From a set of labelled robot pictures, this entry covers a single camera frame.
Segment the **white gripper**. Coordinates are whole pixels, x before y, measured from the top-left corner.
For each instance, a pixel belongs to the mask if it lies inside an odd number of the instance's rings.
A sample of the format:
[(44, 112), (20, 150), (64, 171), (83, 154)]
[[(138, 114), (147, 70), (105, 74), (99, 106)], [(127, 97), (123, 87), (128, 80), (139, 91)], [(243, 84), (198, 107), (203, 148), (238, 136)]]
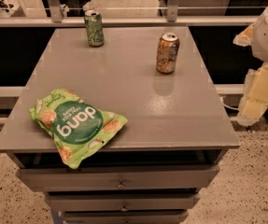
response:
[[(233, 43), (252, 47), (253, 56), (268, 62), (268, 7), (260, 14), (255, 24), (250, 24), (236, 35)], [(237, 122), (252, 126), (268, 108), (268, 63), (258, 70), (249, 69), (244, 83), (244, 94), (238, 106)]]

